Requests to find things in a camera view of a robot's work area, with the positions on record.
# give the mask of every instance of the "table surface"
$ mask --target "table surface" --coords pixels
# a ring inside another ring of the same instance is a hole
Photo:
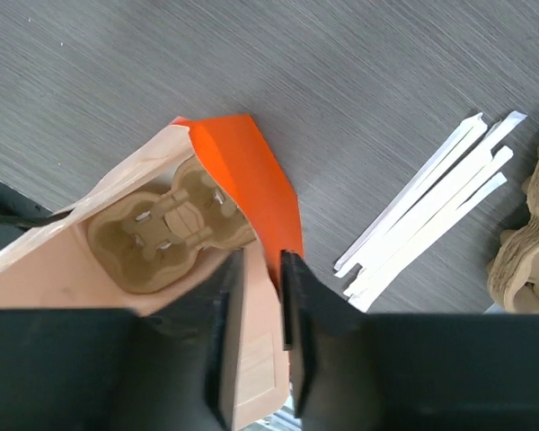
[[[295,186],[306,257],[333,261],[458,122],[510,110],[509,178],[374,305],[482,312],[499,232],[526,222],[539,0],[0,1],[0,179],[57,209],[182,115],[251,113]]]

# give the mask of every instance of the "gray wood grain surface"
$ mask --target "gray wood grain surface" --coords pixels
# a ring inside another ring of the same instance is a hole
[[[299,194],[306,256],[333,261],[458,122],[519,109],[509,183],[376,311],[480,312],[539,142],[539,0],[0,0],[0,179],[56,209],[172,118],[249,112]]]

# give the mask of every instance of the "gray table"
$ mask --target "gray table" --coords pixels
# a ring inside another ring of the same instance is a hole
[[[331,264],[457,123],[519,109],[508,185],[377,311],[475,311],[539,142],[539,0],[0,0],[0,179],[56,209],[173,117],[250,112]]]

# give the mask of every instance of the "paper bag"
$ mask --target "paper bag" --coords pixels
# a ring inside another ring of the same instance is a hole
[[[254,232],[253,241],[245,246],[234,413],[239,429],[279,409],[287,397],[287,354],[282,351],[276,292],[279,254],[290,250],[303,255],[296,194],[249,116],[174,121],[75,202],[67,218],[32,229],[0,251],[0,308],[115,307],[145,316],[209,277],[230,252],[212,247],[211,242],[194,250],[195,261],[187,273],[145,295],[119,286],[111,262],[102,265],[103,253],[93,252],[96,216],[119,207],[133,192],[157,196],[149,190],[170,187],[174,174],[194,156]],[[169,247],[168,241],[156,244],[156,249]]]

